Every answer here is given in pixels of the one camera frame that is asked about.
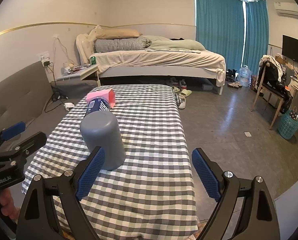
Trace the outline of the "person's left hand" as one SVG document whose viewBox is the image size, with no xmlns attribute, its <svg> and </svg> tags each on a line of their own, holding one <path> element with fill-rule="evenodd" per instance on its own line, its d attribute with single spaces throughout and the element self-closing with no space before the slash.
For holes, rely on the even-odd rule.
<svg viewBox="0 0 298 240">
<path fill-rule="evenodd" d="M 0 192 L 1 212 L 4 216 L 16 221 L 19 219 L 20 209 L 15 207 L 14 200 L 9 188 Z"/>
</svg>

